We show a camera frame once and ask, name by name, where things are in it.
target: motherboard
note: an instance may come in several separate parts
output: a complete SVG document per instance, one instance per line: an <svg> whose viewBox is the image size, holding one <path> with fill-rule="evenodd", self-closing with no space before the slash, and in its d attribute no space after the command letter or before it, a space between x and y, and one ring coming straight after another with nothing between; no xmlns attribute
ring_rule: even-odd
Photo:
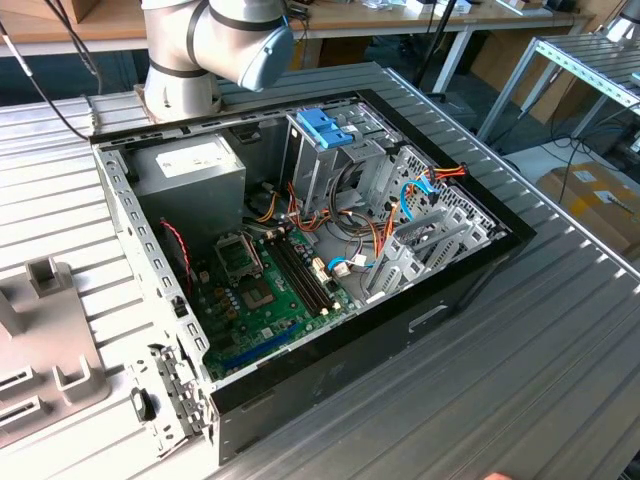
<svg viewBox="0 0 640 480"><path fill-rule="evenodd" d="M204 364L213 378L356 308L348 293L323 275L319 258L296 229L271 239L234 234L207 251L193 261L197 278L190 303L211 343Z"/></svg>

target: yellow wire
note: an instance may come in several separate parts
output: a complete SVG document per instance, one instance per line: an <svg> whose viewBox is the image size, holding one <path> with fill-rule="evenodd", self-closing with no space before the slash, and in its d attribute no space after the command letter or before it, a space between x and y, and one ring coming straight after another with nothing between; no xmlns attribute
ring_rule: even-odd
<svg viewBox="0 0 640 480"><path fill-rule="evenodd" d="M268 221L271 217L273 217L273 214L276 211L276 198L278 197L278 193L274 193L273 197L271 198L271 206L269 207L269 211L267 213L265 213L262 217L257 218L256 222L259 223L264 223L266 221Z"/></svg>

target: aluminum work table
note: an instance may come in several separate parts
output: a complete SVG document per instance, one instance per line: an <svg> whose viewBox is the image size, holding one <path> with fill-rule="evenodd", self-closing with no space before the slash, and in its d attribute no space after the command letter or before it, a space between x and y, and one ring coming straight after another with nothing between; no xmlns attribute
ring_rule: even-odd
<svg viewBox="0 0 640 480"><path fill-rule="evenodd" d="M105 401L0 451L10 478L614 479L640 449L640 275L391 70L289 73L262 105L372 88L534 226L476 302L217 473L204 440L163 462L137 422L123 364L155 337L89 147L48 108L0 109L0 275L68 262L108 370ZM146 125L132 93L93 97L97 129ZM83 99L60 102L88 126Z"/></svg>

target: black cable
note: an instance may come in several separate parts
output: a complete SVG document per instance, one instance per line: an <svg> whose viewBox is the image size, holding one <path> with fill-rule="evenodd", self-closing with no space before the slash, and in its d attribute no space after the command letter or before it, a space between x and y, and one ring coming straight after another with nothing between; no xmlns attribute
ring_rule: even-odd
<svg viewBox="0 0 640 480"><path fill-rule="evenodd" d="M67 30L67 33L71 37L71 41L76 49L76 52L78 52L78 57L80 57L80 60L84 64L87 71L91 75L93 75L98 82L98 95L102 95L102 90L103 90L102 75L100 74L100 71L98 70L98 67L95 64L93 57L91 56L91 52L89 51L85 43L82 41L80 36L73 30L71 21L69 20L69 16L67 15L66 10L62 6L62 3L60 2L60 0L55 0L56 5L54 5L51 2L51 0L44 0L44 2L47 4L49 9L54 13L54 15L58 17L58 20L60 20L60 23L62 23L62 25Z"/></svg>
<svg viewBox="0 0 640 480"><path fill-rule="evenodd" d="M456 0L449 0L447 6L444 9L442 17L440 18L440 23L438 23L438 28L436 29L436 33L434 35L433 41L429 45L429 49L422 61L422 65L418 68L416 74L413 77L413 85L417 88L420 88L420 83L422 83L422 79L424 78L424 74L427 72L427 68L429 68L429 63L433 59L434 54L436 53L437 47L440 44L440 39L444 34L444 29L449 23L449 18L451 18L451 13L453 12L454 7L456 6Z"/></svg>
<svg viewBox="0 0 640 480"><path fill-rule="evenodd" d="M531 105L529 105L526 110L524 112L522 112L518 118L516 119L515 122L513 122L513 124L508 127L504 132L502 132L500 135L498 135L495 139L488 141L487 142L487 146L492 147L493 145L495 145L496 143L498 143L505 135L508 137L511 132L513 132L513 130L518 126L518 124L520 123L520 121L529 114L529 112L531 110L533 110L533 107L535 107L538 102L540 101L540 99L543 97L543 95L547 92L547 90L549 90L549 87L552 85L553 82L549 82L547 84L547 86L540 92L540 94L536 97L536 99L531 102Z"/></svg>
<svg viewBox="0 0 640 480"><path fill-rule="evenodd" d="M619 115L622 115L624 112L626 112L627 110L631 110L632 108L635 108L637 106L640 105L640 102L636 102L636 103L632 103L631 105L629 105L628 107L624 107L621 108L620 110L618 110L616 113L609 115L607 118L604 118L602 120L600 120L598 123L596 123L592 128L597 128L599 126L601 126L604 123L607 123L608 121L613 120L614 118L616 118Z"/></svg>
<svg viewBox="0 0 640 480"><path fill-rule="evenodd" d="M569 157L569 162L567 162L567 168L564 170L564 178L562 179L562 190L560 190L560 198L558 199L558 205L562 205L562 200L564 199L564 192L567 189L567 181L569 180L569 170L571 169L571 164L573 163L573 158L578 151L578 146L580 143L578 142L571 153L571 157Z"/></svg>
<svg viewBox="0 0 640 480"><path fill-rule="evenodd" d="M9 49L11 50L11 53L13 53L14 57L16 58L16 60L18 61L18 63L20 64L20 66L22 67L22 71L25 73L25 75L27 76L27 78L29 80L31 80L31 83L33 84L33 87L36 89L36 91L40 94L40 96L42 97L42 99L47 102L47 104L51 107L51 109L54 111L54 113L58 116L58 118L62 121L62 123L64 123L64 125L71 130L74 135L76 135L78 138L81 138L82 140L88 140L88 137L84 136L83 134L81 134L78 130L76 130L68 121L66 118L64 118L64 116L62 115L62 113L60 112L60 110L58 110L58 107L56 107L53 102L49 99L49 97L44 93L44 91L42 90L42 88L40 87L40 85L38 84L38 82L36 81L35 78L33 78L33 72L31 71L31 69L29 68L29 65L27 64L27 62L25 61L24 57L22 55L20 55L20 52L18 52L18 49L15 47L15 45L13 44L13 42L11 41L11 38L9 37L9 33L7 32L7 30L4 28L4 25L2 24L2 21L0 21L0 34L4 37L4 41L7 44L7 46L9 47Z"/></svg>

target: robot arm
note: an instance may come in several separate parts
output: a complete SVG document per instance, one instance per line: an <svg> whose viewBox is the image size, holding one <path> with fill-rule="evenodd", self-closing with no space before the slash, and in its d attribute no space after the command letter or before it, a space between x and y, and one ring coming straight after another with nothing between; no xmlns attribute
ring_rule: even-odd
<svg viewBox="0 0 640 480"><path fill-rule="evenodd" d="M281 0L143 0L148 110L160 121L215 113L212 73L253 91L273 85L293 56Z"/></svg>

